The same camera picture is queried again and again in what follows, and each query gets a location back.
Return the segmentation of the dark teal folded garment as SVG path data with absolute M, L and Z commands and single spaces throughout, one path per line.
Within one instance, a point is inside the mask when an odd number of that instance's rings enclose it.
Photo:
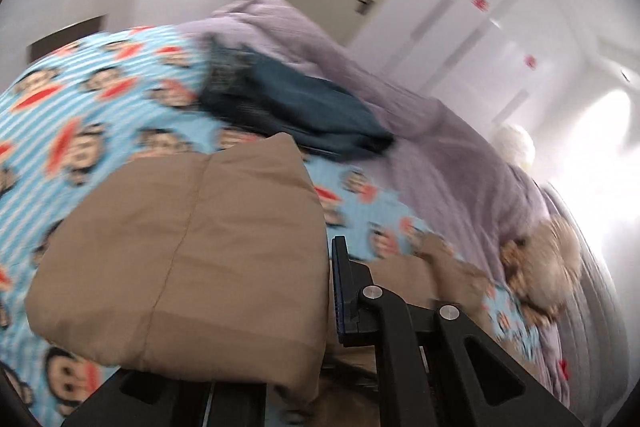
M 393 133 L 344 88 L 215 38 L 208 43 L 208 72 L 198 99 L 235 127 L 287 133 L 306 152 L 335 161 L 367 159 L 394 144 Z

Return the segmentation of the tan puffer jacket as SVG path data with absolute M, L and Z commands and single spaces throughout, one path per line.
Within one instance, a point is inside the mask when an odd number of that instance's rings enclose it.
M 50 343 L 44 373 L 64 417 L 98 385 L 72 358 L 193 381 L 265 383 L 287 419 L 369 425 L 374 405 L 320 374 L 334 353 L 372 369 L 371 349 L 341 348 L 330 299 L 332 239 L 408 303 L 452 299 L 480 326 L 483 272 L 437 250 L 396 204 L 356 209 L 312 184 L 279 134 L 213 155 L 128 162 L 52 234 L 25 300 Z

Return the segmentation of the lavender bed cover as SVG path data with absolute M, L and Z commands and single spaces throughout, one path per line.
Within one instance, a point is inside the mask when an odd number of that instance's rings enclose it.
M 229 48 L 246 44 L 360 98 L 395 137 L 384 157 L 364 168 L 493 282 L 504 281 L 501 245 L 547 218 L 530 176 L 502 160 L 446 105 L 369 74 L 288 2 L 235 1 L 177 29 L 201 46 L 210 37 Z

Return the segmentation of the dark wall panel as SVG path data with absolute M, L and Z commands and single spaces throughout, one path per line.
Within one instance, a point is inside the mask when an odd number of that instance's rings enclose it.
M 96 34 L 104 28 L 105 22 L 106 16 L 98 15 L 41 37 L 28 46 L 27 60 L 29 63 L 33 63 L 61 46 L 67 46 L 78 39 Z

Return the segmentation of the blue monkey print blanket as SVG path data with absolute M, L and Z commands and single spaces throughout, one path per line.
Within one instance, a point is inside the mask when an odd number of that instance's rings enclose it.
M 250 136 L 196 103 L 205 57 L 162 26 L 75 41 L 1 97 L 1 365 L 57 426 L 110 375 L 29 328 L 24 299 L 48 240 L 111 172 L 157 153 L 215 153 Z

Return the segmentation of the cream round pleated cushion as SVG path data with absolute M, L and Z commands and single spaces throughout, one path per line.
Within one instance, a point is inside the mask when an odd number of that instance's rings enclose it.
M 509 165 L 531 173 L 536 160 L 536 147 L 529 133 L 517 124 L 503 124 L 490 139 L 492 147 Z

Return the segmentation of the grey quilted bedspread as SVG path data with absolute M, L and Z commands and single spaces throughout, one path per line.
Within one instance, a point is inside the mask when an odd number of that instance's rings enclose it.
M 579 242 L 582 277 L 558 320 L 570 375 L 570 409 L 586 426 L 602 426 L 623 399 L 629 378 L 626 327 L 608 269 L 593 256 L 577 222 L 553 188 L 540 189 L 550 215 L 563 217 Z

